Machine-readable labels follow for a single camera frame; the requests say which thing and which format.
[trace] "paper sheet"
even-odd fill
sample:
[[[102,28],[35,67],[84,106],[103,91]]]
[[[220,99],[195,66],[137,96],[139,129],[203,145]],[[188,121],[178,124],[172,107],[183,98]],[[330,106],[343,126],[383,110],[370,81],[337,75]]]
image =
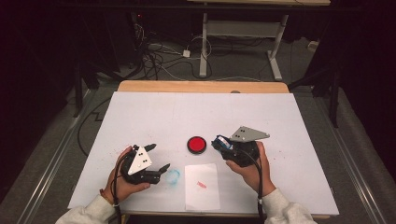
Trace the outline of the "paper sheet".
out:
[[[215,163],[188,165],[186,176],[186,210],[220,209],[218,169]]]

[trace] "person's left hand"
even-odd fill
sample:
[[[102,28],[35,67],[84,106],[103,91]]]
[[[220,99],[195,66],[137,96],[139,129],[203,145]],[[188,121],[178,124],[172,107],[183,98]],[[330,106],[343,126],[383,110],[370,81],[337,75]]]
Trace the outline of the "person's left hand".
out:
[[[116,164],[119,162],[120,158],[128,153],[129,151],[132,150],[132,147],[127,147],[120,155],[119,158],[117,159]],[[104,194],[106,197],[110,200],[111,204],[114,204],[113,201],[113,194],[111,193],[112,189],[112,181],[114,180],[114,174],[115,174],[115,169],[113,169],[108,176],[107,180],[107,185],[106,188],[104,189]],[[142,191],[144,189],[148,189],[150,187],[150,183],[140,183],[138,185],[130,184],[125,181],[125,179],[120,176],[120,171],[117,174],[117,198],[119,199],[119,203],[128,198],[129,195],[133,193],[137,193],[139,191]]]

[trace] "dark background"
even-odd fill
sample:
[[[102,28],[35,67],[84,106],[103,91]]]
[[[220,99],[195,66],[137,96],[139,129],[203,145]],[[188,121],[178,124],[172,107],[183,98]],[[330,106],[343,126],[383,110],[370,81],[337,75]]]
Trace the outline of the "dark background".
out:
[[[394,178],[394,8],[386,0],[367,2],[368,7],[360,15],[337,14],[330,22],[327,16],[292,15],[284,39],[293,41],[304,36],[317,40],[320,37],[307,76],[315,74],[332,59],[338,60],[341,87]],[[333,1],[332,5],[364,6],[361,0]],[[0,4],[1,200],[46,127],[65,106],[66,95],[74,84],[76,63],[90,61],[118,71],[119,65],[126,63],[122,59],[134,57],[134,44],[125,41],[129,37],[115,41],[115,33],[131,35],[128,29],[123,29],[128,27],[122,18],[124,14],[87,12],[84,15],[82,19],[76,11],[59,9],[56,1],[50,0]],[[246,19],[248,15],[235,17]],[[163,31],[164,35],[176,33],[173,38],[186,43],[197,32],[197,27],[198,30],[201,27],[201,21],[192,18],[186,12],[172,13],[172,17],[165,12],[152,12],[146,13],[142,22],[153,30]],[[180,19],[189,22],[175,26]],[[119,24],[114,20],[124,21],[123,28],[114,26]],[[82,75],[88,80],[93,72],[85,71]],[[319,78],[311,84],[323,81],[327,79]]]

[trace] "red button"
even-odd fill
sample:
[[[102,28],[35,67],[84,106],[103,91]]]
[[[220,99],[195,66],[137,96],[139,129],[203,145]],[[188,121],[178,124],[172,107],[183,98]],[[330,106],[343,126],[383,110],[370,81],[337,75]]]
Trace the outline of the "red button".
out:
[[[187,142],[187,148],[190,153],[201,154],[206,149],[206,141],[203,137],[194,136]]]

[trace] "gray floor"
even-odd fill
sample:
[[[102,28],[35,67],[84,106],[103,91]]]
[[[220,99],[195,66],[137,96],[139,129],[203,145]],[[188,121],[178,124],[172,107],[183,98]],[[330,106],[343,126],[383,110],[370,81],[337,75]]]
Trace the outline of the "gray floor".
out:
[[[272,44],[271,40],[264,40],[257,47],[235,49],[221,57],[216,55],[227,52],[230,47],[220,49],[213,44],[209,58],[212,76],[209,79],[274,81],[265,57],[265,51]],[[276,58],[285,83],[291,83],[304,75],[313,56],[306,49],[307,44],[304,39],[293,44],[282,43]],[[168,50],[183,50],[173,43],[166,43],[166,46],[172,48]],[[162,55],[167,61],[176,57]],[[194,74],[197,75],[199,62],[188,61],[192,63]],[[172,63],[163,64],[163,67],[170,65]],[[179,63],[166,70],[167,72],[162,70],[158,75],[160,80],[197,80],[192,76],[188,63]],[[127,66],[123,72],[128,73]],[[82,125],[80,143],[89,152],[101,122],[95,121],[95,116],[88,115],[111,96],[118,86],[104,75],[99,74],[98,77],[101,86],[97,91],[86,92],[81,116],[73,118],[75,99],[71,94],[70,104],[48,127],[13,188],[0,205],[0,223],[54,223],[67,211],[73,188],[86,160],[78,146],[78,127]],[[327,99],[313,98],[309,87],[297,88],[293,92],[340,211],[339,216],[319,219],[318,223],[391,223],[396,220],[395,183],[378,158],[342,90],[339,97],[338,129],[334,129],[327,119]],[[106,113],[107,103],[94,110],[99,112],[100,118]],[[136,219],[139,218],[145,223],[160,223],[158,218]],[[252,221],[236,220],[236,223]],[[180,220],[182,223],[191,221],[192,219]],[[219,220],[195,219],[193,222],[219,223]]]

